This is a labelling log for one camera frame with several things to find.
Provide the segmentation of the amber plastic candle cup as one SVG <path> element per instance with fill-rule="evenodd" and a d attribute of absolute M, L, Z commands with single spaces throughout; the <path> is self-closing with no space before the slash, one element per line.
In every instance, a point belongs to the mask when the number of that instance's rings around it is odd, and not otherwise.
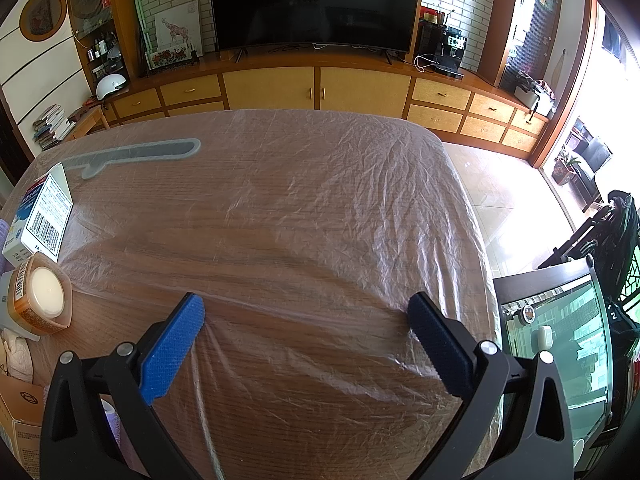
<path fill-rule="evenodd" d="M 72 324 L 73 291 L 66 273 L 48 256 L 35 252 L 9 271 L 6 321 L 23 337 L 39 340 Z"/>

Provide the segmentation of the beige paper napkin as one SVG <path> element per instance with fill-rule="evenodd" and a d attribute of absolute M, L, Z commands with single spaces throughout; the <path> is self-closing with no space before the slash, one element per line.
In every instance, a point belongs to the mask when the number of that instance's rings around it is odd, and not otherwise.
<path fill-rule="evenodd" d="M 21 382 L 32 383 L 34 369 L 27 340 L 12 330 L 1 330 L 1 371 Z"/>

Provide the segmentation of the white blue medicine box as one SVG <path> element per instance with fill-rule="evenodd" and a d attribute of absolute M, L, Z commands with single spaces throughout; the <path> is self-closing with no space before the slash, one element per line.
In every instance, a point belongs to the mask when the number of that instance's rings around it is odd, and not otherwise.
<path fill-rule="evenodd" d="M 57 262 L 73 204 L 64 167 L 56 164 L 27 189 L 6 234 L 2 256 L 14 268 L 36 252 Z"/>

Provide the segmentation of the glass side table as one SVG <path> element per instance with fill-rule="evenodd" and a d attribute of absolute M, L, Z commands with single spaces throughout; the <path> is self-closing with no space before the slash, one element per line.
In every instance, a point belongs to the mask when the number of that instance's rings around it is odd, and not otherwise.
<path fill-rule="evenodd" d="M 552 354 L 570 416 L 574 462 L 612 414 L 610 322 L 594 264 L 582 258 L 494 279 L 503 349 Z"/>

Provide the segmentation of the cardboard box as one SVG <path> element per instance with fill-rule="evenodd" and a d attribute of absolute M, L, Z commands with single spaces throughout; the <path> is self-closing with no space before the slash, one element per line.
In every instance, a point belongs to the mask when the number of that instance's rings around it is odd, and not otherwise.
<path fill-rule="evenodd" d="M 1 375 L 1 439 L 33 479 L 40 478 L 43 388 Z"/>

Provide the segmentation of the clear plastic table cover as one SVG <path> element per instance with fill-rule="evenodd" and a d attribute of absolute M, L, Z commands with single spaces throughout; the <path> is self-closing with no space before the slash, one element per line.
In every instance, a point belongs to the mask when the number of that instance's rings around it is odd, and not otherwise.
<path fill-rule="evenodd" d="M 400 119 L 236 110 L 135 122 L 38 156 L 2 208 L 63 159 L 195 138 L 181 160 L 65 170 L 58 356 L 137 340 L 188 292 L 205 323 L 154 408 L 205 479 L 405 479 L 456 414 L 406 309 L 427 292 L 478 339 L 497 301 L 472 205 L 446 148 Z"/>

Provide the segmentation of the black carved wooden chair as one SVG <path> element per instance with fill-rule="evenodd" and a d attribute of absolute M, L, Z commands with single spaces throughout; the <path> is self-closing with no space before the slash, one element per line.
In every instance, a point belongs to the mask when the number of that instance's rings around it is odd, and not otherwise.
<path fill-rule="evenodd" d="M 589 217 L 539 269 L 591 256 L 606 300 L 628 311 L 639 299 L 639 214 L 630 193 L 611 191 L 608 203 Z"/>

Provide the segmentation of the grey table edge guard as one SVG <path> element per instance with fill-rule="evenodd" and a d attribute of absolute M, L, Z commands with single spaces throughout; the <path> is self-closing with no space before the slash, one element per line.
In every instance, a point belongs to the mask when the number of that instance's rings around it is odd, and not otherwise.
<path fill-rule="evenodd" d="M 69 157 L 62 160 L 62 165 L 65 170 L 80 170 L 81 177 L 89 180 L 107 166 L 186 159 L 195 155 L 201 145 L 195 138 L 130 144 Z"/>

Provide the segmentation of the small wooden side table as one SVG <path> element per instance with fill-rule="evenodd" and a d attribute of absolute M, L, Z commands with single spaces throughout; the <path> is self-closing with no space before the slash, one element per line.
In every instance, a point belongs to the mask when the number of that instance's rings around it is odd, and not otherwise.
<path fill-rule="evenodd" d="M 92 133 L 93 130 L 108 130 L 111 128 L 108 123 L 106 116 L 104 115 L 103 108 L 95 106 L 87 110 L 85 114 L 79 118 L 78 122 L 73 126 L 72 130 L 66 134 L 64 142 L 77 140 L 83 138 L 84 136 L 88 136 L 88 134 Z"/>

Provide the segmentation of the wooden tv cabinet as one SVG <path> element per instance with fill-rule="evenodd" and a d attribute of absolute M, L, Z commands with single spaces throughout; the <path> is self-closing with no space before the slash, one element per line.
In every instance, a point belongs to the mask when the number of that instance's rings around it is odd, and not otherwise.
<path fill-rule="evenodd" d="M 478 74 L 460 79 L 419 72 L 408 58 L 351 48 L 257 49 L 211 53 L 196 64 L 150 75 L 140 48 L 134 0 L 107 0 L 128 75 L 108 96 L 105 125 L 123 125 L 203 110 L 303 108 L 411 119 L 443 141 L 525 159 L 539 168 L 572 122 L 596 32 L 596 0 L 584 0 L 573 65 L 552 118 L 530 114 L 498 87 L 485 54 Z"/>

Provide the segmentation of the stack of books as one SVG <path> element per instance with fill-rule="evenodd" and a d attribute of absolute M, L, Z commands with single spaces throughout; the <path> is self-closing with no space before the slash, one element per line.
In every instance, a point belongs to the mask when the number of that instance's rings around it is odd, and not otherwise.
<path fill-rule="evenodd" d="M 64 108 L 61 105 L 53 104 L 46 108 L 32 123 L 34 129 L 32 138 L 45 151 L 61 143 L 74 128 L 74 125 L 75 122 L 68 118 Z"/>

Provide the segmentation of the white nail lamp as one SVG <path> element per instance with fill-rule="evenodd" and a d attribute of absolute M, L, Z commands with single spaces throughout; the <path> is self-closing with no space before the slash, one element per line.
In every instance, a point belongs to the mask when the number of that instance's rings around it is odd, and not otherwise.
<path fill-rule="evenodd" d="M 119 92 L 119 90 L 126 87 L 126 85 L 127 79 L 121 74 L 106 75 L 101 78 L 96 85 L 96 98 L 102 101 L 112 93 Z"/>

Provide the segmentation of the black coffee machine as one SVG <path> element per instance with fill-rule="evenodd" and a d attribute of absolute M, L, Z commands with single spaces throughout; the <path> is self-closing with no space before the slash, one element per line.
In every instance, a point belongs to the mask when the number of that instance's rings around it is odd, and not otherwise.
<path fill-rule="evenodd" d="M 451 12 L 422 6 L 413 58 L 414 68 L 418 72 L 432 70 L 454 79 L 463 78 L 460 65 L 466 39 L 460 29 L 447 24 L 450 15 Z"/>

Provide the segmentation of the giraffe picture canvas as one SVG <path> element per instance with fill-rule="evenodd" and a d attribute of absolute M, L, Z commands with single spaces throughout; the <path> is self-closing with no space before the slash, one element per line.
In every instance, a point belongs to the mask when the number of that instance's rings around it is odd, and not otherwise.
<path fill-rule="evenodd" d="M 154 16 L 155 36 L 160 48 L 186 44 L 204 54 L 202 45 L 200 3 L 192 0 L 180 6 L 174 6 Z"/>

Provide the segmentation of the black flat screen television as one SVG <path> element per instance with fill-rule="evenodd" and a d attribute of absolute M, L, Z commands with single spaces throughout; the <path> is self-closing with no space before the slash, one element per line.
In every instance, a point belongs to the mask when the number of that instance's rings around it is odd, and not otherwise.
<path fill-rule="evenodd" d="M 407 53 L 419 0 L 212 0 L 219 51 L 327 44 Z"/>

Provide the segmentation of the flower picture frame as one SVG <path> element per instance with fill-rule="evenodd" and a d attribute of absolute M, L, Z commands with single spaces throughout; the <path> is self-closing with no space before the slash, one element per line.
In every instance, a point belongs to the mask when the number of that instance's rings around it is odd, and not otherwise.
<path fill-rule="evenodd" d="M 190 64 L 198 59 L 198 54 L 188 44 L 177 44 L 154 52 L 145 53 L 149 70 L 166 70 L 166 68 Z"/>

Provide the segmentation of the round framed wall picture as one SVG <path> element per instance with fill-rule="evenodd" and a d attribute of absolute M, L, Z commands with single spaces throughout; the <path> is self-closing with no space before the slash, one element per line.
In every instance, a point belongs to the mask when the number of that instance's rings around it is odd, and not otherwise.
<path fill-rule="evenodd" d="M 66 13 L 66 0 L 28 0 L 20 15 L 21 34 L 33 42 L 47 40 L 62 27 Z"/>

